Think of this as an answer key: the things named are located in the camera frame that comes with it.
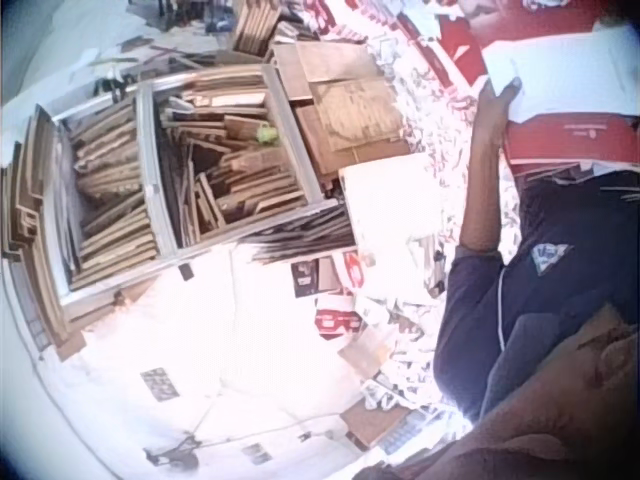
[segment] cable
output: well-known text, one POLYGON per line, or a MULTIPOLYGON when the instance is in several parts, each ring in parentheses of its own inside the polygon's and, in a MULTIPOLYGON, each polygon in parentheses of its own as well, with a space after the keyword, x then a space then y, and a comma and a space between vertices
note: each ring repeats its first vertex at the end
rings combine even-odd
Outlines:
POLYGON ((498 278, 498 342, 500 343, 500 351, 504 352, 504 332, 502 331, 502 277, 506 268, 503 268, 498 278))
POLYGON ((291 425, 287 425, 285 427, 280 427, 280 428, 274 428, 272 430, 265 430, 263 432, 255 432, 255 433, 250 433, 248 435, 243 435, 242 437, 235 437, 235 438, 227 438, 226 440, 220 440, 219 442, 211 442, 211 443, 203 443, 202 445, 198 446, 197 448, 194 448, 194 450, 198 450, 201 448, 208 448, 208 447, 218 447, 220 445, 226 445, 229 443, 235 443, 235 442, 239 442, 241 440, 246 440, 247 438, 253 438, 253 437, 259 437, 261 435, 267 435, 269 433, 277 433, 277 432, 282 432, 283 430, 289 430, 290 428, 294 428, 297 427, 299 425, 302 425, 306 422, 311 422, 313 420, 320 420, 322 418, 329 418, 329 417, 338 417, 340 416, 339 413, 327 413, 324 415, 318 415, 315 417, 311 417, 311 418, 307 418, 305 420, 301 420, 297 423, 291 424, 291 425))

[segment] person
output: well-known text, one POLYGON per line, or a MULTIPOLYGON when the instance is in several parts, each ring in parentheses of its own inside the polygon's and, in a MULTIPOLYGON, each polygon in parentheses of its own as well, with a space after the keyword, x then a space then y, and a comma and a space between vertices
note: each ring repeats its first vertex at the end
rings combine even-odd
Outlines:
POLYGON ((504 265, 498 152, 519 87, 516 79, 496 97, 487 83, 478 100, 467 203, 434 359, 440 389, 471 422, 522 385, 604 304, 638 323, 640 202, 606 189, 638 188, 635 172, 572 185, 525 182, 522 241, 504 265))
POLYGON ((435 454, 354 480, 610 478, 612 469, 640 478, 640 202, 606 188, 638 188, 639 176, 525 182, 522 242, 505 265, 499 149, 519 88, 515 79, 496 96, 488 82, 479 96, 434 359, 440 389, 474 429, 435 454))

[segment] sticker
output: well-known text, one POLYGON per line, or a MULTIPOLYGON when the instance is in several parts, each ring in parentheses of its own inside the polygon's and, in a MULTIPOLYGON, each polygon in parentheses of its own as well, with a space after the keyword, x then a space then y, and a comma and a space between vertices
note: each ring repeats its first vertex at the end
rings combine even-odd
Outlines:
POLYGON ((552 243, 541 243, 531 249, 533 263, 536 264, 538 276, 542 276, 552 265, 560 261, 562 257, 571 249, 570 245, 554 245, 552 243))

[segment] white paper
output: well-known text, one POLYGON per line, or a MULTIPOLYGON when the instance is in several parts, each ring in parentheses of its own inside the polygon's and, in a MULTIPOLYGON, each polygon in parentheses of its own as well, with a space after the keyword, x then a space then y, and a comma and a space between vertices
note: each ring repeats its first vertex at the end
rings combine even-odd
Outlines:
POLYGON ((640 42, 630 26, 500 41, 482 54, 496 93, 522 80, 509 109, 514 122, 561 112, 640 115, 640 42))

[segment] scrap wood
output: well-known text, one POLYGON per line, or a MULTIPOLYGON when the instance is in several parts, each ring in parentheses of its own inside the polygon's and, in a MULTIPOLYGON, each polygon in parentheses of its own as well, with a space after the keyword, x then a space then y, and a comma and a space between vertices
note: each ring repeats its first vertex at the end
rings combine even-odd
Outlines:
POLYGON ((229 133, 229 137, 234 140, 256 140, 258 131, 261 128, 269 127, 270 124, 266 120, 225 115, 224 126, 229 133))
POLYGON ((196 196, 196 204, 198 205, 198 209, 200 210, 200 214, 202 215, 202 219, 209 226, 207 231, 215 230, 218 228, 218 222, 216 222, 215 214, 211 209, 211 205, 207 201, 207 198, 204 195, 204 191, 202 190, 202 185, 200 182, 197 182, 194 186, 194 192, 196 196))
POLYGON ((258 205, 255 208, 255 213, 260 213, 264 210, 267 210, 269 208, 272 208, 276 205, 280 205, 282 203, 287 203, 291 200, 295 200, 297 198, 303 197, 304 196, 304 192, 297 190, 295 192, 291 192, 291 193, 285 193, 282 195, 278 195, 272 198, 268 198, 265 200, 262 200, 258 203, 258 205))
POLYGON ((124 227, 125 225, 133 222, 133 221, 137 221, 140 218, 144 218, 146 216, 146 206, 145 205, 140 205, 138 207, 135 207, 133 209, 131 209, 130 211, 127 210, 128 213, 126 213, 125 215, 123 215, 121 218, 119 218, 118 220, 114 221, 113 223, 110 223, 106 228, 100 230, 98 233, 96 233, 95 235, 90 236, 89 238, 86 238, 83 242, 82 245, 83 246, 88 246, 91 245, 99 240, 101 240, 102 238, 118 231, 120 228, 124 227))
POLYGON ((311 91, 333 151, 399 137, 402 117, 384 78, 313 84, 311 91))
POLYGON ((80 226, 85 235, 90 236, 94 232, 105 228, 112 222, 119 220, 127 215, 133 209, 144 203, 143 192, 133 193, 124 198, 116 198, 112 202, 106 204, 102 209, 96 211, 91 216, 83 220, 80 226))
POLYGON ((118 259, 122 254, 130 252, 146 243, 153 244, 154 238, 151 231, 142 231, 141 233, 134 235, 132 238, 126 238, 111 247, 106 248, 104 251, 90 255, 81 261, 81 272, 88 270, 92 267, 103 263, 109 263, 118 259))
POLYGON ((88 121, 83 122, 78 128, 72 129, 70 134, 72 143, 89 142, 113 125, 124 123, 133 118, 132 98, 126 98, 107 107, 88 121))
POLYGON ((231 193, 223 197, 218 198, 218 205, 223 211, 229 211, 235 209, 239 203, 245 202, 250 198, 258 195, 262 195, 270 190, 278 188, 284 188, 295 185, 295 179, 287 176, 277 181, 265 182, 260 185, 245 189, 241 192, 231 193))
POLYGON ((222 145, 218 145, 217 143, 207 142, 205 140, 199 140, 197 138, 189 138, 189 143, 202 148, 206 148, 208 150, 215 150, 216 152, 220 152, 222 154, 231 153, 231 149, 229 147, 223 147, 222 145))
POLYGON ((300 62, 295 45, 274 45, 273 54, 282 79, 282 86, 289 100, 311 100, 309 82, 300 62))
POLYGON ((307 202, 305 200, 299 200, 297 202, 294 202, 294 203, 291 203, 291 204, 287 204, 287 205, 285 205, 283 207, 278 207, 278 208, 274 208, 274 209, 271 209, 271 210, 267 210, 266 212, 258 213, 256 215, 251 215, 249 217, 243 218, 242 220, 235 221, 235 222, 227 225, 224 228, 220 228, 220 229, 218 229, 216 231, 213 231, 213 232, 208 232, 207 234, 203 235, 202 239, 205 240, 205 241, 206 240, 210 240, 212 238, 215 238, 218 235, 222 235, 223 233, 227 232, 231 228, 234 228, 234 229, 242 228, 242 227, 244 227, 246 225, 250 225, 252 223, 259 222, 260 220, 264 220, 264 219, 269 218, 269 217, 274 217, 274 216, 279 215, 281 213, 288 212, 289 210, 292 210, 294 208, 304 206, 304 205, 306 205, 306 203, 307 202))
POLYGON ((98 147, 100 147, 101 145, 111 142, 113 139, 119 136, 128 135, 129 132, 131 130, 134 130, 135 128, 136 122, 135 120, 131 119, 112 130, 108 130, 102 136, 92 140, 91 142, 85 143, 82 147, 76 150, 76 155, 78 155, 79 157, 84 157, 85 155, 90 154, 92 150, 98 149, 98 147))
POLYGON ((287 166, 287 153, 284 147, 268 147, 240 153, 242 154, 232 158, 225 157, 232 170, 256 171, 270 167, 287 166))
POLYGON ((105 278, 111 277, 117 273, 123 273, 129 269, 139 267, 150 260, 153 260, 157 255, 157 251, 154 246, 145 247, 139 251, 134 251, 134 254, 129 254, 121 257, 121 261, 105 268, 104 270, 96 271, 95 273, 86 277, 80 277, 72 280, 69 288, 71 290, 77 290, 87 285, 91 285, 105 278))
POLYGON ((242 181, 242 182, 236 183, 235 185, 232 185, 231 187, 229 187, 229 191, 232 194, 244 192, 261 185, 268 185, 269 183, 275 184, 277 181, 285 180, 285 179, 288 179, 292 183, 295 183, 295 179, 289 172, 284 172, 284 173, 275 172, 271 175, 260 177, 254 180, 242 181))
POLYGON ((99 240, 92 242, 90 245, 83 244, 80 250, 80 257, 86 257, 92 252, 96 252, 105 247, 108 247, 116 241, 121 240, 123 237, 132 235, 139 230, 148 229, 149 225, 149 218, 147 218, 146 216, 139 218, 138 220, 131 223, 125 224, 122 226, 122 228, 103 236, 99 240))
POLYGON ((200 175, 198 175, 198 182, 200 184, 202 193, 204 194, 204 197, 207 200, 207 203, 209 204, 209 206, 211 207, 211 210, 213 211, 217 225, 219 227, 224 227, 227 224, 227 222, 224 219, 224 215, 222 215, 222 212, 218 208, 218 204, 216 203, 216 198, 213 195, 211 186, 207 182, 206 174, 201 173, 200 175))

